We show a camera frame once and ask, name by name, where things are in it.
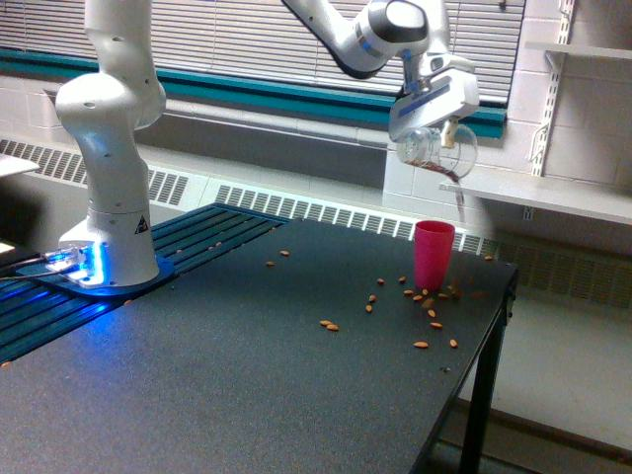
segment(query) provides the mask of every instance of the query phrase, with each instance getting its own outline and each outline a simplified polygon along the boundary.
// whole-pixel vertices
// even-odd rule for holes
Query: window sill
[[[86,58],[0,48],[0,72],[38,77],[74,78],[96,72],[97,61]],[[219,76],[158,68],[170,96],[248,105],[311,116],[386,125],[392,96],[325,89],[257,79]],[[481,107],[462,122],[481,137],[502,138],[507,111]]]

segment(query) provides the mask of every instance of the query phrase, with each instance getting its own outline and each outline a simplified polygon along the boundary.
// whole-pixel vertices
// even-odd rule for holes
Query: blue light
[[[0,302],[5,301],[9,298],[13,298],[16,294],[24,293],[24,291],[25,289],[20,287],[18,289],[14,289],[13,291],[9,293],[0,292]]]
[[[66,257],[67,257],[66,254],[57,254],[57,255],[54,255],[54,256],[50,257],[48,259],[48,262],[51,263],[51,264],[54,264],[55,262],[59,262],[61,260],[64,260]]]
[[[92,277],[91,280],[95,284],[101,284],[105,280],[104,255],[102,249],[103,243],[95,242],[92,245]]]

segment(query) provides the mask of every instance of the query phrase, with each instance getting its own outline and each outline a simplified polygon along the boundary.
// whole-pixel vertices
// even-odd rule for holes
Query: table surface
[[[411,242],[294,221],[0,371],[3,472],[410,472],[514,274],[454,254],[435,330]]]

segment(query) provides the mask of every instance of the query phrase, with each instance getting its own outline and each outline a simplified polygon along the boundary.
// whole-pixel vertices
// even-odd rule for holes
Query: table leg
[[[478,473],[506,325],[507,316],[502,315],[496,321],[492,334],[478,357],[459,474]]]

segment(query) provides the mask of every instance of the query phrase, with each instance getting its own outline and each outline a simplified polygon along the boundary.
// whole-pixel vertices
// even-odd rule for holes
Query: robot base
[[[79,286],[73,281],[66,279],[63,276],[45,276],[34,277],[35,281],[39,281],[47,286],[52,286],[61,291],[75,294],[77,296],[84,296],[95,299],[133,299],[142,294],[148,293],[152,289],[170,281],[175,277],[174,264],[162,257],[156,257],[156,263],[158,264],[158,276],[150,281],[142,284],[135,284],[132,286],[107,286],[98,288],[84,288]],[[23,267],[18,271],[21,276],[31,276],[47,272],[48,269],[43,264],[31,265]]]
[[[98,212],[88,208],[88,217],[59,239],[59,248],[83,250],[85,262],[67,279],[84,288],[134,286],[158,275],[149,209],[125,214]],[[53,272],[65,270],[63,262],[52,263]]]

